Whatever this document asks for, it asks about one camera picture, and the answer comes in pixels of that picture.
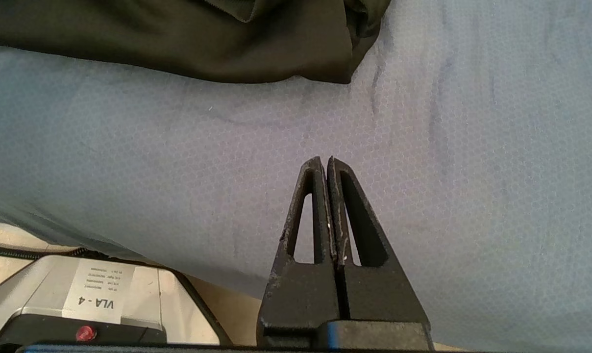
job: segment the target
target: beige surface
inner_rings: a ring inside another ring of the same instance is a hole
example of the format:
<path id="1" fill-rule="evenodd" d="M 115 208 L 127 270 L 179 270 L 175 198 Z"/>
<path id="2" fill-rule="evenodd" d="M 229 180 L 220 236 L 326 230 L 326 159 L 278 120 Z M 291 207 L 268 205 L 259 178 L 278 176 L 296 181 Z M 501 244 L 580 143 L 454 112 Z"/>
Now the beige surface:
<path id="1" fill-rule="evenodd" d="M 0 246 L 23 250 L 67 251 L 72 248 L 49 245 L 20 228 L 0 224 Z M 0 257 L 0 283 L 29 264 L 28 260 Z M 233 343 L 255 346 L 256 319 L 261 301 L 190 277 L 200 296 L 213 311 Z M 435 344 L 438 351 L 460 351 Z"/>

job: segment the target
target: clamp jaw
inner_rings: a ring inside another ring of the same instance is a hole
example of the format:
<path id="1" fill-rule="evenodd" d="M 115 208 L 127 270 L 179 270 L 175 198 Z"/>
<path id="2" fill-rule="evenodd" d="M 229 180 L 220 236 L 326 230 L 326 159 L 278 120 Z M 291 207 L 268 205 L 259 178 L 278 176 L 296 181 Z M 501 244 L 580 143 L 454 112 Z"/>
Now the clamp jaw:
<path id="1" fill-rule="evenodd" d="M 305 197 L 312 194 L 314 263 L 294 260 Z M 361 266 L 353 261 L 349 223 Z M 257 324 L 260 347 L 432 351 L 430 325 L 357 176 L 331 157 L 307 161 Z"/>

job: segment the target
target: black cloth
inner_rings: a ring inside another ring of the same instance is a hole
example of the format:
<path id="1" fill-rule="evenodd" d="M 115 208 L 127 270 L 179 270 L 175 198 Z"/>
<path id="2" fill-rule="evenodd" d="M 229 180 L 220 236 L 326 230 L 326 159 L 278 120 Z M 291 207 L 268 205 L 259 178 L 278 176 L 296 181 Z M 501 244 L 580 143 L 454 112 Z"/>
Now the black cloth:
<path id="1" fill-rule="evenodd" d="M 218 82 L 348 83 L 390 0 L 0 0 L 0 45 Z"/>

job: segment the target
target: white label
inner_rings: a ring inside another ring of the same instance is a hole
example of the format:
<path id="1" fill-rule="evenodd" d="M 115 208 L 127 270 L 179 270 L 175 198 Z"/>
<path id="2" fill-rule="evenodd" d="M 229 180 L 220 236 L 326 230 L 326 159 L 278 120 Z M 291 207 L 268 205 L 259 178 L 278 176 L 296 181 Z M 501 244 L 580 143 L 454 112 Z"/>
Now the white label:
<path id="1" fill-rule="evenodd" d="M 62 317 L 119 324 L 135 266 L 80 259 Z"/>

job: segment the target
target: red light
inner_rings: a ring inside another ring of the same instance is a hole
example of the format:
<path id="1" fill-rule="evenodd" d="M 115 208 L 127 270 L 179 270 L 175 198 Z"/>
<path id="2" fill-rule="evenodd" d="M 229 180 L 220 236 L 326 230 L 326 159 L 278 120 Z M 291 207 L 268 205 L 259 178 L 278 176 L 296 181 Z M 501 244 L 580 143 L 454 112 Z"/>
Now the red light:
<path id="1" fill-rule="evenodd" d="M 96 338 L 96 329 L 91 326 L 82 326 L 76 331 L 77 342 L 89 342 Z"/>

